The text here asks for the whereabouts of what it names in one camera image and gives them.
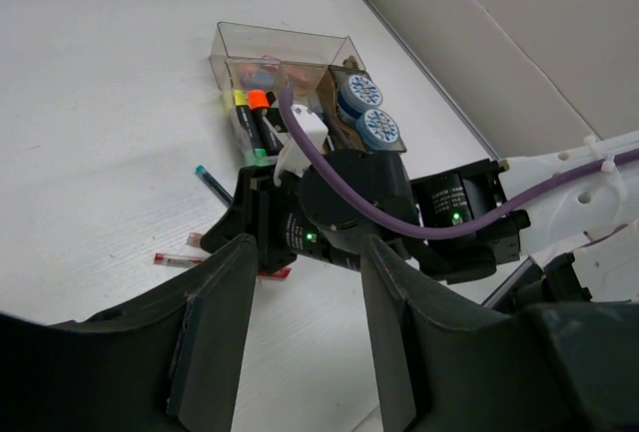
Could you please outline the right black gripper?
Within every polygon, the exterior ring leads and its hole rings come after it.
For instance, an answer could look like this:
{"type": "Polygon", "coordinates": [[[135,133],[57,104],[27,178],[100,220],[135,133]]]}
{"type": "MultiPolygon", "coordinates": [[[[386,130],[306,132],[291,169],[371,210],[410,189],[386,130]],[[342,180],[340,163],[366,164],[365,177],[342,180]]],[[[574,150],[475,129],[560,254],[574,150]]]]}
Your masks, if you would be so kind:
{"type": "MultiPolygon", "coordinates": [[[[341,149],[324,156],[369,204],[402,221],[418,224],[418,212],[400,154],[341,149]]],[[[243,167],[227,212],[201,239],[216,252],[239,234],[258,242],[258,271],[275,272],[305,256],[350,270],[360,269],[363,240],[381,238],[402,259],[412,258],[415,240],[366,217],[343,199],[313,167],[300,177],[275,168],[243,167]]]]}

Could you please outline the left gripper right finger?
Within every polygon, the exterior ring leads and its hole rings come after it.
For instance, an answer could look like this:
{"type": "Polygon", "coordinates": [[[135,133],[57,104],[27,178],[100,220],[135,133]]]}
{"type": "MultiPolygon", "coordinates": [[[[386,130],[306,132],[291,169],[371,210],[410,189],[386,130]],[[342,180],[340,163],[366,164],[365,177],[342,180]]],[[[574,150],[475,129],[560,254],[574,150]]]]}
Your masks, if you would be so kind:
{"type": "Polygon", "coordinates": [[[483,307],[377,236],[361,279],[387,431],[634,431],[638,307],[483,307]]]}

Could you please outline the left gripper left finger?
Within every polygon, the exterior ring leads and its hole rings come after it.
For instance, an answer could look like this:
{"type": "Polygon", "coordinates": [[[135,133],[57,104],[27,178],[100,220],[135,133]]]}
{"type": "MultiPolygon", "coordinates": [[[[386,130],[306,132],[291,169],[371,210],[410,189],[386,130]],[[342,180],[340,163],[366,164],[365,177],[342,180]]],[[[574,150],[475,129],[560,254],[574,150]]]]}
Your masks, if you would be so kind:
{"type": "Polygon", "coordinates": [[[5,431],[228,431],[257,275],[241,234],[83,322],[1,318],[5,431]]]}

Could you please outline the dark blue pen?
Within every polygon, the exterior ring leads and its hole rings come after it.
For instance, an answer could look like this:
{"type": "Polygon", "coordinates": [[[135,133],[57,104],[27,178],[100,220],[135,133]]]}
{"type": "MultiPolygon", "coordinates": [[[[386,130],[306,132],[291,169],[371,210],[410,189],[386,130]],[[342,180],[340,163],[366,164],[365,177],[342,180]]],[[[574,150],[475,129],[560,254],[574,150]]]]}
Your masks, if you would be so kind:
{"type": "Polygon", "coordinates": [[[228,207],[233,202],[233,196],[208,172],[199,165],[195,168],[196,176],[228,207]]]}

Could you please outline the yellow highlighter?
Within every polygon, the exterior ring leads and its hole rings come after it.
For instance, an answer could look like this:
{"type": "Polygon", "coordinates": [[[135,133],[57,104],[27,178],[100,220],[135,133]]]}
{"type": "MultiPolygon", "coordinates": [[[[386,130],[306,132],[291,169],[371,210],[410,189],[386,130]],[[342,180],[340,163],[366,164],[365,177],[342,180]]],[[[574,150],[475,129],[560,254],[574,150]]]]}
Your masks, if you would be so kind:
{"type": "Polygon", "coordinates": [[[242,90],[236,89],[234,90],[234,99],[238,119],[241,127],[248,135],[251,144],[251,151],[254,152],[255,149],[263,149],[264,144],[261,134],[249,106],[246,94],[242,90]]]}

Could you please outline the red gel pen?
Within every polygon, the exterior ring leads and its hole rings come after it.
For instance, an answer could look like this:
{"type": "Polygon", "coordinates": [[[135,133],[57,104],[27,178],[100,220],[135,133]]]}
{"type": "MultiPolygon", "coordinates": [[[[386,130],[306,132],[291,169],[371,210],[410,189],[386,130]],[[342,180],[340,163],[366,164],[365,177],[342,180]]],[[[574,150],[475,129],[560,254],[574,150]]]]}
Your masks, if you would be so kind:
{"type": "MultiPolygon", "coordinates": [[[[205,260],[206,260],[205,257],[194,257],[194,256],[158,252],[154,256],[153,263],[156,265],[165,265],[165,266],[180,267],[180,268],[188,269],[204,262],[205,260]]],[[[258,273],[258,278],[283,281],[289,277],[291,272],[292,272],[292,269],[287,266],[273,273],[267,273],[267,272],[261,271],[258,273]]]]}

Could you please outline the orange highlighter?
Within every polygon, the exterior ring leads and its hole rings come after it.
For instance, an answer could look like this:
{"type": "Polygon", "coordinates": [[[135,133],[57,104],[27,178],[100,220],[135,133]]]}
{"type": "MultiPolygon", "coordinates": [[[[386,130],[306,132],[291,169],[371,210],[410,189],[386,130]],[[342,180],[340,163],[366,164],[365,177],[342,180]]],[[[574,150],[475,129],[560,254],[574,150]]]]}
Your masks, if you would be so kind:
{"type": "Polygon", "coordinates": [[[270,111],[267,93],[263,90],[249,90],[248,101],[267,155],[276,156],[282,144],[265,122],[267,113],[270,111]]]}

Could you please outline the clear plastic organizer box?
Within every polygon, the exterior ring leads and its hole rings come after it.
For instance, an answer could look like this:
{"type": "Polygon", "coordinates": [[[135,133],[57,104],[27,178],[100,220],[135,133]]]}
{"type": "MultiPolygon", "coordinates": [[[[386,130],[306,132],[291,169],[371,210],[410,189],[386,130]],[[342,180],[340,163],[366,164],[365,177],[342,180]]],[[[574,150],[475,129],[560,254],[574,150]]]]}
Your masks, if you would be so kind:
{"type": "Polygon", "coordinates": [[[372,150],[365,145],[355,122],[345,122],[338,111],[337,92],[344,80],[353,74],[367,76],[357,48],[350,37],[337,37],[253,25],[221,22],[218,24],[210,53],[210,64],[222,93],[224,108],[236,137],[236,144],[247,166],[270,166],[277,156],[257,158],[251,151],[247,133],[236,112],[234,90],[247,88],[241,80],[245,66],[265,64],[263,55],[281,60],[277,81],[268,89],[270,111],[265,122],[282,144],[289,132],[280,117],[279,98],[284,88],[291,88],[296,104],[316,114],[327,128],[325,151],[336,149],[372,150]]]}

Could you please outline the blue glue jar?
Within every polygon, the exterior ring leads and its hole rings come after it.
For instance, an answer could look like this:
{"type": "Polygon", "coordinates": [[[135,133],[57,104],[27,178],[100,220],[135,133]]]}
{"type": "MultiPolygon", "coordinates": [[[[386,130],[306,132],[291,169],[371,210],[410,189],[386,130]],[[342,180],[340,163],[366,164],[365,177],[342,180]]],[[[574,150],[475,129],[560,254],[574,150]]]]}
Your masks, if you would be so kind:
{"type": "Polygon", "coordinates": [[[355,122],[355,128],[363,142],[372,150],[397,150],[400,145],[400,129],[387,112],[369,109],[355,122]]]}
{"type": "Polygon", "coordinates": [[[380,88],[367,76],[349,75],[337,92],[337,106],[345,122],[356,121],[363,113],[381,106],[380,88]]]}

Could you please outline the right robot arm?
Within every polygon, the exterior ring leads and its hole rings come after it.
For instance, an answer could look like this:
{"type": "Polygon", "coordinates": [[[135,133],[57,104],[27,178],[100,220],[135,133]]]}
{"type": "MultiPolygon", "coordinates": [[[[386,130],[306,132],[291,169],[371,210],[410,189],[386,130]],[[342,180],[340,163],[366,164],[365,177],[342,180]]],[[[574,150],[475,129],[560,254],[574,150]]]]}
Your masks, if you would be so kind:
{"type": "Polygon", "coordinates": [[[272,275],[305,256],[351,270],[376,235],[426,275],[464,283],[493,275],[568,236],[638,216],[638,136],[625,134],[537,157],[482,160],[410,179],[398,153],[340,149],[325,156],[336,178],[404,225],[413,237],[364,215],[315,168],[278,174],[244,167],[225,215],[201,239],[215,252],[239,234],[272,275]]]}

